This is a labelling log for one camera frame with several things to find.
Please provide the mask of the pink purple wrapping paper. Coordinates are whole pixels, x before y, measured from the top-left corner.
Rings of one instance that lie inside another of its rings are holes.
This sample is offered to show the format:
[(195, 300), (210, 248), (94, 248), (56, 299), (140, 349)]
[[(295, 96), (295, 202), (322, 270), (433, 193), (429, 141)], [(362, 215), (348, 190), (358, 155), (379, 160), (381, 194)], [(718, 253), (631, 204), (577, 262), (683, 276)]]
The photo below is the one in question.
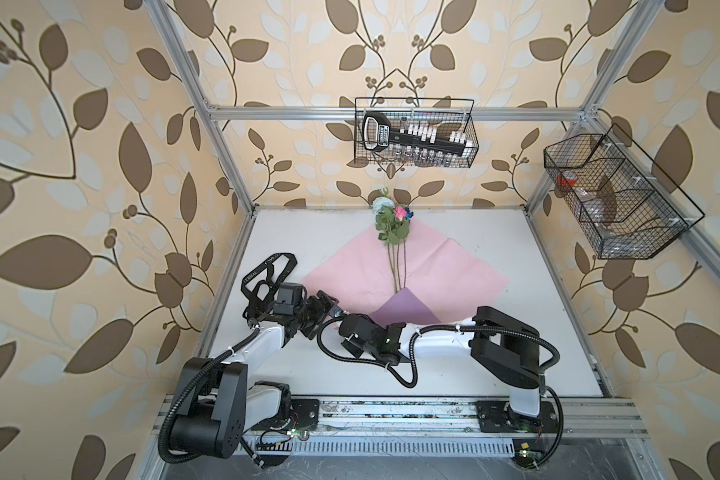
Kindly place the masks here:
[(451, 323), (491, 306), (509, 279), (456, 240), (419, 221), (396, 259), (369, 227), (313, 269), (303, 280), (309, 293), (337, 298), (352, 313), (386, 326)]

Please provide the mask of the pale green fake flower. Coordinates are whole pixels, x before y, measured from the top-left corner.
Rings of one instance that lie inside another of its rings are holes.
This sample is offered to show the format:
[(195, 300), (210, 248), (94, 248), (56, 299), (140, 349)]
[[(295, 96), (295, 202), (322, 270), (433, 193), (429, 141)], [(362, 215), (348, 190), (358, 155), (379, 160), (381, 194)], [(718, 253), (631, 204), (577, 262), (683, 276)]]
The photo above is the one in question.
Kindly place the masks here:
[(389, 235), (392, 233), (392, 227), (394, 225), (393, 217), (395, 208), (396, 205), (394, 201), (388, 197), (388, 190), (386, 188), (381, 189), (379, 195), (372, 202), (375, 228), (378, 232), (378, 239), (385, 246), (386, 255), (387, 244), (392, 244)]

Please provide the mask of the small magenta fake flower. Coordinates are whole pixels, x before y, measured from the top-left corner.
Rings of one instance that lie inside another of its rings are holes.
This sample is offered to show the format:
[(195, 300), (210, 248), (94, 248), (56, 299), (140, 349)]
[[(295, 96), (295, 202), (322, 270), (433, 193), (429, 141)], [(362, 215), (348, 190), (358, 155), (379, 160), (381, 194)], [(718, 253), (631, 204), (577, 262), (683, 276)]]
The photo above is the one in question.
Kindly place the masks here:
[(404, 206), (397, 206), (394, 210), (395, 227), (393, 234), (395, 235), (395, 245), (399, 245), (399, 272), (401, 275), (402, 290), (406, 287), (407, 282), (407, 250), (406, 241), (410, 234), (410, 220), (406, 218)]

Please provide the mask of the pink fake rose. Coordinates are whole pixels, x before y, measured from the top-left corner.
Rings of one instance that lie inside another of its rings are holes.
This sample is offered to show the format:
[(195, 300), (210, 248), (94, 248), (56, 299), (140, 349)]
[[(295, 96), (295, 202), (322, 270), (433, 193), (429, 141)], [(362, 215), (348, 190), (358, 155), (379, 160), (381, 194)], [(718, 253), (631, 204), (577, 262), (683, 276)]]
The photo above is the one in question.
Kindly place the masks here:
[(394, 293), (397, 294), (401, 286), (401, 275), (399, 272), (399, 245), (387, 244), (387, 255), (392, 275)]

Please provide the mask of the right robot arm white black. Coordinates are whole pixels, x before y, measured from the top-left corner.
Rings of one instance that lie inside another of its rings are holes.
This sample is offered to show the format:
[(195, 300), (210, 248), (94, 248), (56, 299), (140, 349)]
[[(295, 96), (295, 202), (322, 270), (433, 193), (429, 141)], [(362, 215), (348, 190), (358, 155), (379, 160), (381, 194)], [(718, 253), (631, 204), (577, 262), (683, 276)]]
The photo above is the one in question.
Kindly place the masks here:
[(382, 368), (408, 389), (418, 384), (422, 358), (467, 357), (476, 362), (509, 392), (506, 400), (475, 404), (483, 433), (540, 436), (564, 430), (562, 402), (545, 383), (546, 371), (560, 360), (558, 349), (534, 327), (493, 307), (482, 306), (472, 318), (450, 324), (383, 327), (364, 314), (347, 314), (335, 321), (346, 353), (331, 351), (318, 334), (324, 354), (344, 363)]

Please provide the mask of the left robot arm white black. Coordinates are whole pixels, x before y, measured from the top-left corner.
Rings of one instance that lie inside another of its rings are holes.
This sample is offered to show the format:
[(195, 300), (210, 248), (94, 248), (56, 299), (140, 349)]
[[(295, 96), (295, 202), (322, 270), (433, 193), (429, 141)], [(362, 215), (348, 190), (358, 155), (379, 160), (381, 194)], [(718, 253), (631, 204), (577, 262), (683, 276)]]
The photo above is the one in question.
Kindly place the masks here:
[(244, 434), (254, 427), (288, 430), (298, 414), (287, 384), (250, 383), (250, 377), (294, 336), (313, 339), (325, 320), (343, 314), (338, 299), (322, 290), (309, 296), (297, 283), (260, 281), (241, 291), (251, 332), (218, 356), (193, 357), (182, 368), (158, 433), (158, 453), (168, 464), (202, 456), (226, 459), (239, 446), (259, 461)]

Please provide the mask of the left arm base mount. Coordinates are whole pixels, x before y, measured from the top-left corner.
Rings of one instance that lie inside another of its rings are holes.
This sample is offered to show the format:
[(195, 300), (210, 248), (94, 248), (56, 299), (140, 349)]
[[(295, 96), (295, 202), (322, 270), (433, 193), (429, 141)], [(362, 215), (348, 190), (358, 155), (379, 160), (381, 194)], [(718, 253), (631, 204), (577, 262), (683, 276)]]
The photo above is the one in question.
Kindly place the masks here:
[(254, 432), (268, 430), (314, 431), (319, 424), (319, 410), (320, 401), (318, 399), (291, 399), (281, 405), (274, 417), (260, 421), (249, 427), (249, 430)]

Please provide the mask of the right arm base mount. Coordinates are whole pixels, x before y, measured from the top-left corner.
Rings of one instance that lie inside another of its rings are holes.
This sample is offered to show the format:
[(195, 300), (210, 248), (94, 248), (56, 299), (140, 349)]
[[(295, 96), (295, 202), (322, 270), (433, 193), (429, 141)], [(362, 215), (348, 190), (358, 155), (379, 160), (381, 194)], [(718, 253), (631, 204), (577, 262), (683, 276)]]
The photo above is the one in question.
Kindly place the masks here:
[(482, 433), (552, 434), (560, 431), (560, 415), (555, 404), (541, 401), (536, 417), (521, 415), (510, 409), (508, 401), (482, 400), (475, 403), (476, 417)]

